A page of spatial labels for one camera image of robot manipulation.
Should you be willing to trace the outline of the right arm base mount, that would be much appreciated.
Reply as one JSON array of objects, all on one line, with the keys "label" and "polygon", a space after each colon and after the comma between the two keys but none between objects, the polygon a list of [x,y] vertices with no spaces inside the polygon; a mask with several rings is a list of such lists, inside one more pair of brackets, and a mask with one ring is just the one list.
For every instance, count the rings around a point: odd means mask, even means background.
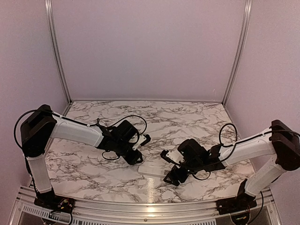
[{"label": "right arm base mount", "polygon": [[235,197],[220,199],[216,201],[217,210],[220,215],[235,213],[242,210],[249,210],[256,207],[255,197],[246,194],[245,185],[247,179],[241,182],[238,193]]}]

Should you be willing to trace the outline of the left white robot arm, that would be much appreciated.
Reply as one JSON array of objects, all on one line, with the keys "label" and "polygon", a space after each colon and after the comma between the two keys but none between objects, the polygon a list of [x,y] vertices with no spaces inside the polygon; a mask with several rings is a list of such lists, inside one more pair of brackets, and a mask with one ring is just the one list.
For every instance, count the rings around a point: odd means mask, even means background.
[{"label": "left white robot arm", "polygon": [[143,161],[140,146],[150,141],[150,136],[140,133],[127,119],[110,127],[99,123],[86,124],[53,112],[49,105],[42,105],[27,112],[29,117],[21,124],[21,143],[28,171],[33,178],[40,200],[48,208],[59,205],[54,194],[45,163],[45,147],[49,139],[65,139],[84,143],[123,157],[129,165]]}]

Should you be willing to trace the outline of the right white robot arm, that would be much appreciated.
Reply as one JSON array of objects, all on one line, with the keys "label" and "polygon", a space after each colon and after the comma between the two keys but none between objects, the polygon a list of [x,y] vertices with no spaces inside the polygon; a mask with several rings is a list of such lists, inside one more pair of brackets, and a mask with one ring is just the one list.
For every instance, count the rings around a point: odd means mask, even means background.
[{"label": "right white robot arm", "polygon": [[237,162],[269,155],[270,159],[250,178],[245,179],[239,193],[232,200],[237,210],[244,209],[260,191],[283,173],[300,167],[300,135],[280,120],[262,132],[229,145],[222,143],[206,150],[195,139],[186,139],[177,150],[164,150],[160,156],[172,163],[173,168],[164,177],[164,182],[178,186],[189,175],[199,171],[223,170]]}]

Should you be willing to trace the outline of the white remote control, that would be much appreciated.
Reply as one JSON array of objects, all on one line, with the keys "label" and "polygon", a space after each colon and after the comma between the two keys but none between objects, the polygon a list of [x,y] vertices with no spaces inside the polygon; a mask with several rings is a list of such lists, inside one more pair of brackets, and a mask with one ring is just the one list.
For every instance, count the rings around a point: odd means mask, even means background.
[{"label": "white remote control", "polygon": [[138,173],[140,175],[163,178],[169,173],[169,171],[166,169],[158,168],[158,167],[150,167],[150,166],[141,165],[138,168]]}]

